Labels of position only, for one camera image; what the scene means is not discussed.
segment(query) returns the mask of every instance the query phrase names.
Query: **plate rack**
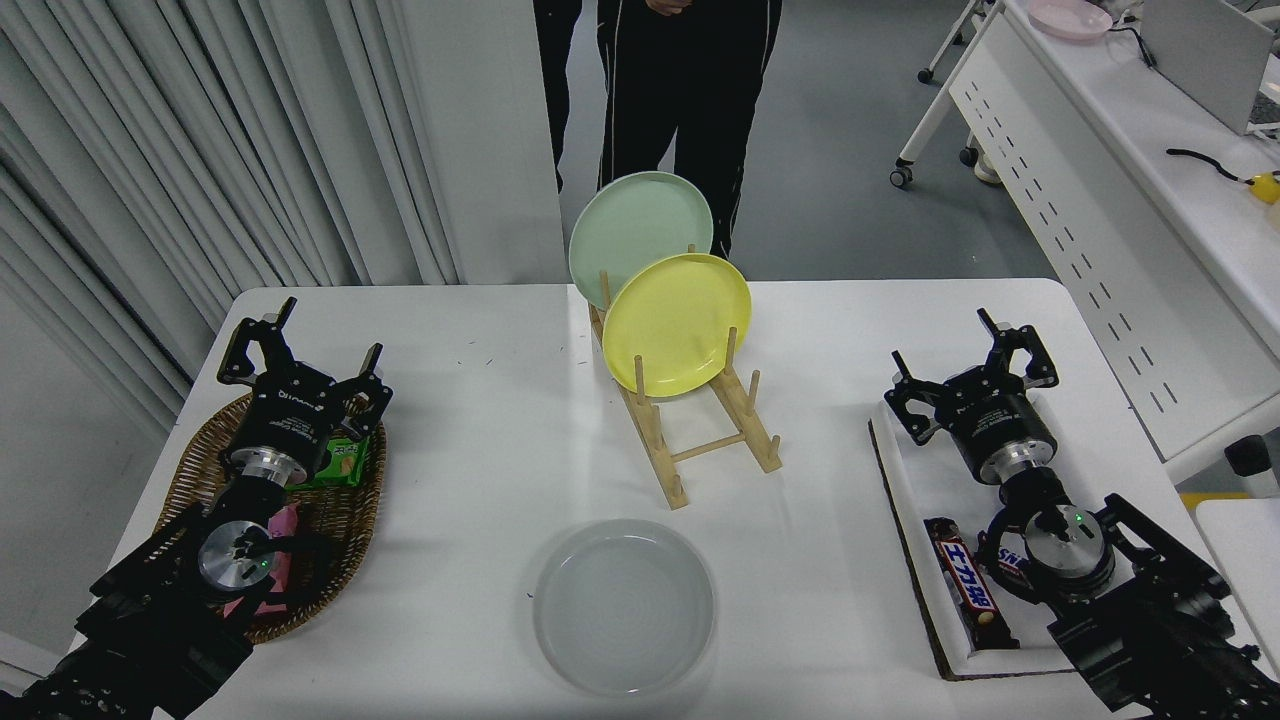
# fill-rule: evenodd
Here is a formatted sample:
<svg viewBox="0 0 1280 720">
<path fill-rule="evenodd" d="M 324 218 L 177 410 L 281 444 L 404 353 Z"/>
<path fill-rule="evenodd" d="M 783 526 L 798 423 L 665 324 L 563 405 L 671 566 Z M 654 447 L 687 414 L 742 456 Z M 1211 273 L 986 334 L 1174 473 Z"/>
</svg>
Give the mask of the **plate rack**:
<svg viewBox="0 0 1280 720">
<path fill-rule="evenodd" d="M 603 347 L 604 316 L 613 302 L 613 297 L 609 293 L 609 278 L 604 270 L 600 270 L 600 287 L 604 288 L 604 309 L 595 307 L 589 302 L 588 313 L 595 340 Z M 622 393 L 627 413 L 631 414 L 631 421 L 635 424 L 636 433 L 640 434 L 640 441 L 644 445 L 645 454 L 649 456 L 650 465 L 653 465 L 653 471 L 658 475 L 662 492 L 667 496 L 667 505 L 672 510 L 678 510 L 689 505 L 689 496 L 685 495 L 685 486 L 680 479 L 676 464 L 690 457 L 742 442 L 750 448 L 751 455 L 764 473 L 772 473 L 782 466 L 782 459 L 778 456 L 781 437 L 771 437 L 765 432 L 760 416 L 755 413 L 755 396 L 760 388 L 760 372 L 754 370 L 751 373 L 750 389 L 744 388 L 742 382 L 737 377 L 737 370 L 733 369 L 733 348 L 737 347 L 737 328 L 731 327 L 728 329 L 726 341 L 728 342 L 728 347 L 724 356 L 724 369 L 717 373 L 708 384 L 716 392 L 716 397 L 719 400 L 730 420 L 733 421 L 733 427 L 737 428 L 737 433 L 735 434 L 689 450 L 672 452 L 662 430 L 662 410 L 653 404 L 653 398 L 645 395 L 644 357 L 640 355 L 635 356 L 635 392 L 631 392 L 614 380 L 614 384 L 618 386 L 618 392 Z"/>
</svg>

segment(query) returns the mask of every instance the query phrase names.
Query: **yellow plate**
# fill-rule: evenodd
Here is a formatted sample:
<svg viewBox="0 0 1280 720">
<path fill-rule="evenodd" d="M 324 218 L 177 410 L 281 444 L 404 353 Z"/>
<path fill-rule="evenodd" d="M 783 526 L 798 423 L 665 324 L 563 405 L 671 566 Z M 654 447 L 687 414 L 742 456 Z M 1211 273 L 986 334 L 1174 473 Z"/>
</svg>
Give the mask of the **yellow plate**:
<svg viewBox="0 0 1280 720">
<path fill-rule="evenodd" d="M 644 357 L 649 397 L 689 392 L 724 369 L 728 329 L 737 347 L 751 324 L 751 291 L 742 273 L 714 255 L 672 255 L 636 273 L 604 318 L 604 363 L 636 392 L 635 357 Z"/>
</svg>

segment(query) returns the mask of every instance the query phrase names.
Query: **pink package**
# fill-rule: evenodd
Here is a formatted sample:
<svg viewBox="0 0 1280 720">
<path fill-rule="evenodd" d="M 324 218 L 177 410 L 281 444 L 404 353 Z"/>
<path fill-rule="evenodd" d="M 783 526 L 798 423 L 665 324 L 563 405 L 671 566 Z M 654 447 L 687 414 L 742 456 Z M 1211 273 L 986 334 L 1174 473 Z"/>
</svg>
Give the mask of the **pink package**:
<svg viewBox="0 0 1280 720">
<path fill-rule="evenodd" d="M 273 538 L 283 538 L 292 536 L 298 528 L 298 503 L 285 505 L 279 512 L 271 515 L 270 521 L 266 524 L 266 532 L 271 533 Z M 284 587 L 289 582 L 289 560 L 291 555 L 288 552 L 278 552 L 275 560 L 275 568 L 271 569 L 271 578 L 275 579 L 275 584 L 271 585 L 271 592 L 283 592 Z M 232 614 L 236 606 L 239 605 L 239 598 L 228 602 L 223 607 L 223 618 Z M 262 603 L 257 612 L 253 615 L 268 615 L 270 612 L 284 612 L 288 610 L 283 605 L 268 605 Z"/>
</svg>

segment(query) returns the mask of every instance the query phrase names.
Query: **green snack box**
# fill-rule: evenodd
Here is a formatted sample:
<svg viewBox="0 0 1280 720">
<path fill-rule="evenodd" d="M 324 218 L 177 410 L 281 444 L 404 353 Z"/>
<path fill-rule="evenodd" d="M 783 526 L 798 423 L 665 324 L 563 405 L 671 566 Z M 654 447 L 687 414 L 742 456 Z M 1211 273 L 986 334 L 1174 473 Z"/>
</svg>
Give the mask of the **green snack box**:
<svg viewBox="0 0 1280 720">
<path fill-rule="evenodd" d="M 329 464 L 316 471 L 315 478 L 306 483 L 288 486 L 287 489 L 315 489 L 330 487 L 356 487 L 365 471 L 365 456 L 369 438 L 352 442 L 347 438 L 329 441 Z"/>
</svg>

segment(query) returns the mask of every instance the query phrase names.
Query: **wicker basket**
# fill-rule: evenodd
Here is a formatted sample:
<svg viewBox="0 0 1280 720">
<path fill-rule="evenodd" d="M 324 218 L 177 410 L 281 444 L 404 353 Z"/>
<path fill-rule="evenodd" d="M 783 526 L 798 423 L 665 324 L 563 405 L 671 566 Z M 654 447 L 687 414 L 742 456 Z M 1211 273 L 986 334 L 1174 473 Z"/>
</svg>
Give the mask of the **wicker basket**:
<svg viewBox="0 0 1280 720">
<path fill-rule="evenodd" d="M 205 423 L 182 454 L 173 484 L 164 501 L 164 511 L 156 529 L 175 518 L 192 502 L 209 506 L 224 484 L 223 468 L 218 454 L 227 447 L 236 428 L 248 410 L 252 393 L 223 407 Z M 334 437 L 344 437 L 339 429 Z M 365 560 L 369 541 L 374 537 L 378 519 L 378 500 L 383 493 L 383 470 L 387 465 L 387 428 L 383 423 L 369 441 L 369 455 L 361 482 L 356 487 L 333 487 L 292 491 L 291 502 L 298 502 L 298 530 L 319 533 L 334 543 L 333 566 L 329 582 L 316 600 L 289 607 L 284 612 L 255 618 L 248 639 L 255 644 L 275 639 L 301 626 L 320 614 L 334 597 L 347 587 L 360 564 Z M 311 559 L 300 555 L 289 570 L 289 585 L 311 582 Z"/>
</svg>

